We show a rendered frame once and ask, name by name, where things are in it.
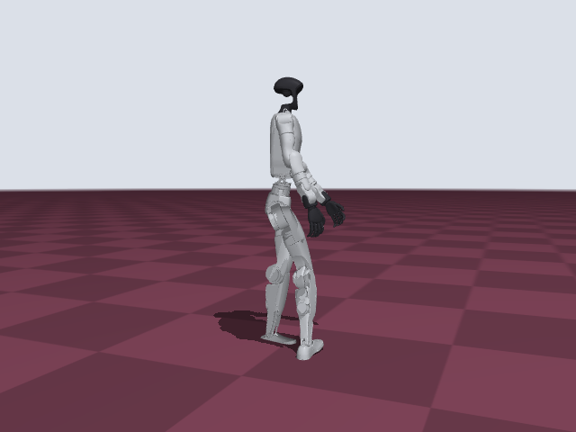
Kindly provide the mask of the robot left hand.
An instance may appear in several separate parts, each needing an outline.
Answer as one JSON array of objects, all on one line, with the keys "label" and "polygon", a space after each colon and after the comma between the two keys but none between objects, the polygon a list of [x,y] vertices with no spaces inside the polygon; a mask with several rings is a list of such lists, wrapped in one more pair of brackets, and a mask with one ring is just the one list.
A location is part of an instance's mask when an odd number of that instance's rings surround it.
[{"label": "robot left hand", "polygon": [[340,205],[339,203],[336,203],[335,201],[331,201],[331,198],[329,197],[329,195],[326,192],[322,191],[321,193],[326,198],[326,200],[320,204],[322,206],[326,207],[328,215],[331,217],[331,219],[334,222],[333,228],[335,228],[336,226],[339,226],[340,224],[342,224],[343,220],[346,218],[346,215],[342,212],[342,211],[344,211],[344,207],[342,205]]}]

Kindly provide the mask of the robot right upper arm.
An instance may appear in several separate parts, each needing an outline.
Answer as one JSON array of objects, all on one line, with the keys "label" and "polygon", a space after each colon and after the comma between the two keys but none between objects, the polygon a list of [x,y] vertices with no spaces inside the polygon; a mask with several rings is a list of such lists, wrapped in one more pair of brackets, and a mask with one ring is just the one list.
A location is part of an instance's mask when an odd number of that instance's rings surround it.
[{"label": "robot right upper arm", "polygon": [[295,151],[293,150],[293,146],[295,143],[293,132],[294,127],[293,115],[291,113],[278,114],[277,116],[275,116],[275,124],[279,132],[280,145],[283,154],[283,162],[286,167],[292,169],[289,155],[291,152]]}]

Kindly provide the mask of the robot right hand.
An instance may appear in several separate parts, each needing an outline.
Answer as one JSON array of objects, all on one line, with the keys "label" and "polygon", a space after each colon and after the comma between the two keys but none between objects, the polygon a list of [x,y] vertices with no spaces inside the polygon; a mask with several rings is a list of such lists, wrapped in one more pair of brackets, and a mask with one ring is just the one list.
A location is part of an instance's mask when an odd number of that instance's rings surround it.
[{"label": "robot right hand", "polygon": [[[316,206],[318,205],[317,199],[316,202],[313,204],[309,204],[308,198],[306,195],[302,196],[302,202],[305,209],[308,209],[308,221],[310,223],[310,233],[307,237],[318,237],[319,234],[322,234],[324,230],[325,218],[323,214],[320,212],[320,209]],[[312,235],[313,233],[313,235]]]}]

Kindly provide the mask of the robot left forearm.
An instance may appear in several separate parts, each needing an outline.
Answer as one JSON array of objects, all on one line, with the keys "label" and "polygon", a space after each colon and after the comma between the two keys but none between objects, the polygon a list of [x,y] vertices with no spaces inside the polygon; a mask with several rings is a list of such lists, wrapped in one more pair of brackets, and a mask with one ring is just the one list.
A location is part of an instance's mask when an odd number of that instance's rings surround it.
[{"label": "robot left forearm", "polygon": [[[312,174],[310,173],[310,171],[309,171],[308,168],[307,168],[307,171],[306,171],[305,175],[307,176],[307,178],[308,178],[308,180],[309,180],[309,183],[310,183],[310,185],[311,185],[311,187],[312,187],[312,191],[313,191],[313,192],[315,193],[315,195],[316,195],[317,201],[318,201],[319,203],[323,203],[323,202],[326,200],[326,198],[325,198],[325,197],[322,195],[322,193],[321,193],[321,192],[323,191],[322,187],[321,187],[319,184],[317,184],[317,182],[314,180],[314,178],[312,177]],[[324,191],[324,192],[325,192],[325,191]]]}]

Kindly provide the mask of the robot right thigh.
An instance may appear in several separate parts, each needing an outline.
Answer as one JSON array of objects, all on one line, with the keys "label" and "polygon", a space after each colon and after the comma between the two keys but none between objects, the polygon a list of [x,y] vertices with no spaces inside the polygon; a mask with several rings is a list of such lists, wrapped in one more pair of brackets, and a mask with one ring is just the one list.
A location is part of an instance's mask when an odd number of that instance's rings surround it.
[{"label": "robot right thigh", "polygon": [[[297,217],[289,206],[281,207],[280,203],[271,206],[267,217],[274,230],[283,230],[283,242],[289,251],[297,271],[292,276],[293,283],[299,289],[304,286],[304,272],[313,271],[311,255],[304,231]],[[314,273],[314,272],[313,272]]]}]

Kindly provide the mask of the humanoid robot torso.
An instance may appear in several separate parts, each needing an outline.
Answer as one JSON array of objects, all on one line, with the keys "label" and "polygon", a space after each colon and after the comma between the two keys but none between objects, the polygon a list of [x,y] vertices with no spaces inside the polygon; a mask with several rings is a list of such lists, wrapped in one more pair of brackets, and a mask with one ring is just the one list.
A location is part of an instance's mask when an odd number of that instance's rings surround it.
[{"label": "humanoid robot torso", "polygon": [[[284,110],[286,110],[284,112]],[[290,168],[286,167],[283,160],[282,149],[280,145],[280,137],[278,129],[275,124],[275,116],[278,114],[290,113],[287,109],[283,109],[283,112],[274,114],[271,120],[270,126],[270,171],[271,177],[279,178],[278,182],[275,182],[272,186],[272,191],[268,194],[265,202],[265,213],[266,215],[270,212],[271,206],[280,203],[281,207],[289,206],[291,208],[291,196],[290,189],[291,183],[285,182],[286,178],[291,178]],[[295,143],[293,150],[301,151],[302,145],[302,131],[301,126],[297,118],[293,115],[294,121],[294,139]],[[281,179],[280,179],[281,178]],[[281,181],[283,182],[281,183]]]}]

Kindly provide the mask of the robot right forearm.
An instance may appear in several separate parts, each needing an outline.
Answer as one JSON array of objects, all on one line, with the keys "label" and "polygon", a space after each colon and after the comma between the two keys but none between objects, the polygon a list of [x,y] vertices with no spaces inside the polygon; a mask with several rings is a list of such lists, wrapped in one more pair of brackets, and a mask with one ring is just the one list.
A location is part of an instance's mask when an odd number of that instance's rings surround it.
[{"label": "robot right forearm", "polygon": [[[309,201],[309,204],[313,204],[316,202],[316,195],[312,191],[311,184],[307,176],[305,175],[305,170],[302,163],[302,155],[297,152],[293,151],[289,155],[290,164],[291,164],[291,172],[289,173],[293,181],[295,182],[295,186],[297,187],[297,192],[301,196],[306,195]],[[302,201],[302,200],[301,200]]]}]

